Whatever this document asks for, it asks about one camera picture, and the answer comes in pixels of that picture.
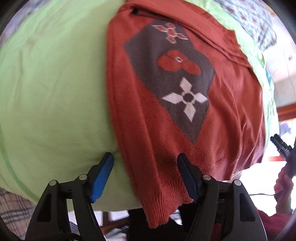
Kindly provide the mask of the person's right hand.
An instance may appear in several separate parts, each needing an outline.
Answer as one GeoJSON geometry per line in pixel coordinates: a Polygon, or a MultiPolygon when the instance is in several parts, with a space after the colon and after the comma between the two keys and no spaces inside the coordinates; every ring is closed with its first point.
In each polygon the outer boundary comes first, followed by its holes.
{"type": "Polygon", "coordinates": [[[282,214],[292,214],[291,193],[293,190],[292,178],[288,176],[289,166],[286,164],[278,174],[278,179],[274,185],[274,198],[277,202],[276,212],[282,214]]]}

